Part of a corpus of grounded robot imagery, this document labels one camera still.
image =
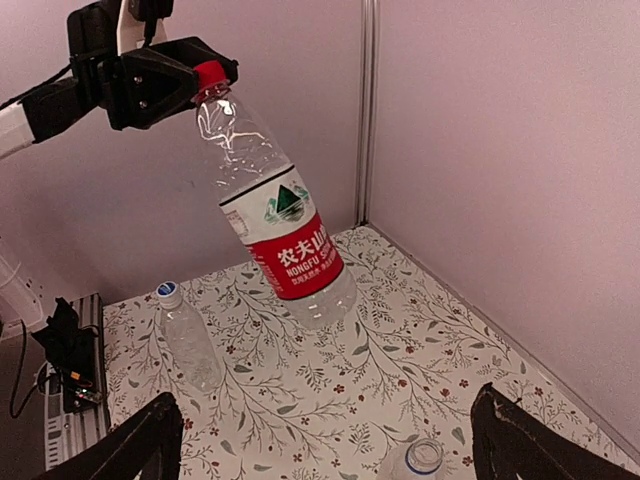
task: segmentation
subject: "clear plastic bottle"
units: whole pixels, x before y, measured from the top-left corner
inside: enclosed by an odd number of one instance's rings
[[[440,443],[428,438],[400,445],[382,461],[377,480],[443,480],[443,457]]]
[[[174,282],[161,284],[156,296],[162,307],[160,330],[173,358],[191,385],[210,393],[222,382],[222,370],[202,316],[182,299]]]
[[[198,127],[213,154],[227,219],[300,324],[315,329],[344,318],[357,288],[300,175],[265,124],[231,93],[220,64],[196,71]]]

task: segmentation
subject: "bottle cap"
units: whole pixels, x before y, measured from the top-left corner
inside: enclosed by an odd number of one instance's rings
[[[198,88],[200,90],[227,81],[227,74],[217,60],[201,63],[194,70],[198,72]]]
[[[164,309],[175,308],[182,303],[182,292],[180,285],[175,282],[164,282],[156,288],[156,296],[160,301],[160,306]]]

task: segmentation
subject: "bottle label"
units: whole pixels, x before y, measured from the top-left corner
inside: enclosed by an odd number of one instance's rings
[[[293,165],[223,200],[220,208],[283,300],[316,293],[342,272],[342,258]]]

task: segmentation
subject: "pink wall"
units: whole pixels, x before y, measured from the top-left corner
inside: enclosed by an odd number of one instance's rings
[[[382,1],[372,218],[640,448],[640,5]]]
[[[0,99],[63,66],[66,16],[87,3],[0,4]],[[180,0],[166,23],[172,38],[198,35],[240,61],[236,91],[298,164],[331,231],[353,224],[360,18],[358,2],[340,0]],[[208,191],[194,115],[119,133],[95,111],[3,161],[0,233],[70,298],[113,302],[246,260]]]

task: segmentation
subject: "white table surface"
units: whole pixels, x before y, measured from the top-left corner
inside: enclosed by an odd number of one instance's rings
[[[640,471],[594,423],[374,230],[336,238],[359,287],[344,321],[307,331],[254,263],[182,284],[225,365],[208,397],[187,384],[151,294],[105,309],[114,424],[161,391],[185,418],[181,478],[373,480],[386,452],[428,436],[453,479],[473,479],[469,410],[494,386],[566,438]]]

